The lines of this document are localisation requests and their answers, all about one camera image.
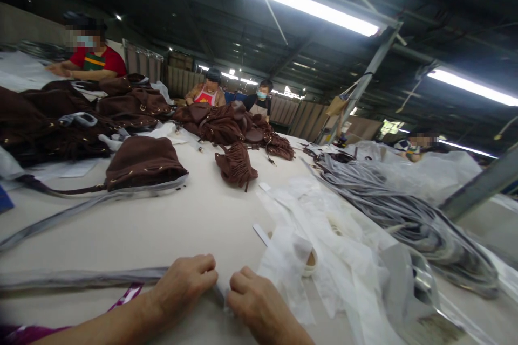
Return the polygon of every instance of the bag strap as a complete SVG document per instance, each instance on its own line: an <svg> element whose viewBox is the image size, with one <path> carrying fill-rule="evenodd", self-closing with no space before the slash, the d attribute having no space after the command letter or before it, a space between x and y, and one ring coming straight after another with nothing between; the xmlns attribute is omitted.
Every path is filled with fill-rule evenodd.
<svg viewBox="0 0 518 345"><path fill-rule="evenodd" d="M69 195L75 195L75 194L85 194L85 193L91 193L91 192L97 192L97 191L103 191L106 190L105 184L98 184L95 186L91 186L89 188L83 188L83 189L76 189L76 190L54 190L45 185L43 182L37 180L34 175L25 174L21 177L16 178L16 180L20 183L23 183L25 186L27 186L29 189L36 190L45 194L69 194Z"/></svg>

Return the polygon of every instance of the worker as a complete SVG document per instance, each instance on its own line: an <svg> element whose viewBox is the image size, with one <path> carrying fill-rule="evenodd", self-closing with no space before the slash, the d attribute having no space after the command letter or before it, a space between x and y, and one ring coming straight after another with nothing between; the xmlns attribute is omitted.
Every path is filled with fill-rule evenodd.
<svg viewBox="0 0 518 345"><path fill-rule="evenodd" d="M221 72L211 67L205 74L205 82L196 85L185 96L185 103L187 105L195 102L206 102L212 106L219 107L226 105L225 93L220 88Z"/></svg>
<svg viewBox="0 0 518 345"><path fill-rule="evenodd" d="M252 115L261 114L270 122L271 99L270 93L274 89L274 84L270 80L262 80L257 88L256 94L251 94L243 101L244 106Z"/></svg>
<svg viewBox="0 0 518 345"><path fill-rule="evenodd" d="M46 69L61 77L89 81L125 76L122 57L106 45L104 22L82 13L65 15L66 27L74 37L74 54L68 61L51 64Z"/></svg>
<svg viewBox="0 0 518 345"><path fill-rule="evenodd" d="M34 344L140 344L178 325L198 299L216 285L212 255L180 258L156 286L97 318ZM244 267L230 279L227 305L261 345L315 345L275 286Z"/></svg>
<svg viewBox="0 0 518 345"><path fill-rule="evenodd" d="M421 160L421 151L434 146L439 141L439 134L433 128L416 128L408 137L394 144L396 150L402 151L400 156L412 162Z"/></svg>

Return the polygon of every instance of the face mask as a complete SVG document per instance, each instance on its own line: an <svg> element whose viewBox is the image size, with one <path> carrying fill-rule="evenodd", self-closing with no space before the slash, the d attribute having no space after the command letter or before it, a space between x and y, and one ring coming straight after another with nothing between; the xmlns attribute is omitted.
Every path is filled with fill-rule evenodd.
<svg viewBox="0 0 518 345"><path fill-rule="evenodd" d="M92 48L95 47L95 43L90 35L78 35L76 38L78 46Z"/></svg>

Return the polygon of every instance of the ceiling light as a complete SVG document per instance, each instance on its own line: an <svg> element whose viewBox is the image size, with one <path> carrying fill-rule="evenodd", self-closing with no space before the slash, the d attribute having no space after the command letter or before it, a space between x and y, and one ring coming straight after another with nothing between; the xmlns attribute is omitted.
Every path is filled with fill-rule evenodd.
<svg viewBox="0 0 518 345"><path fill-rule="evenodd" d="M230 79L239 79L239 77L236 77L235 75L227 74L227 73L221 73L221 75L230 78Z"/></svg>
<svg viewBox="0 0 518 345"><path fill-rule="evenodd" d="M478 94L507 106L518 106L518 99L515 97L497 92L486 86L476 84L440 68L429 73L428 77L456 86L468 92Z"/></svg>
<svg viewBox="0 0 518 345"><path fill-rule="evenodd" d="M471 151L471 152L479 154L479 155L492 157L493 159L498 159L496 156L493 156L491 154L488 154L488 153L485 153L485 152L482 152L482 151L478 151L478 150L474 150L473 148L468 148L468 147L460 146L458 144L448 143L448 142L445 142L444 140L441 140L441 139L439 139L439 143L444 143L444 144L447 144L447 145L452 146L452 147L457 147L457 148L460 148L460 149L463 149L463 150L466 150L466 151Z"/></svg>
<svg viewBox="0 0 518 345"><path fill-rule="evenodd" d="M246 84L249 84L249 85L255 85L255 86L259 85L259 82L253 82L251 80L247 80L246 78L241 78L240 81L245 82Z"/></svg>
<svg viewBox="0 0 518 345"><path fill-rule="evenodd" d="M337 24L341 27L356 31L365 36L372 36L379 31L379 28L369 22L347 15L346 13L337 11L324 4L317 3L313 0L273 0L281 4L290 6L299 11L316 16L320 19Z"/></svg>

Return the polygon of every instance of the brown suede bag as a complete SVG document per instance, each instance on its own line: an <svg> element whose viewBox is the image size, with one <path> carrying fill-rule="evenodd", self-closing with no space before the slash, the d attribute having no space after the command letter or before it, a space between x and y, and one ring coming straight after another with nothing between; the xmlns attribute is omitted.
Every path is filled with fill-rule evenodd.
<svg viewBox="0 0 518 345"><path fill-rule="evenodd" d="M151 186L174 181L189 172L178 160L171 141L149 136L127 138L120 146L106 170L104 184L77 190L53 190L35 179L23 175L17 180L31 189L47 194L84 194L102 190Z"/></svg>
<svg viewBox="0 0 518 345"><path fill-rule="evenodd" d="M257 179L259 174L252 168L248 149L243 143L234 143L229 149L220 146L225 152L215 154L217 166L221 169L221 177L228 183L235 184L241 188L246 183L244 192L248 191L248 183Z"/></svg>

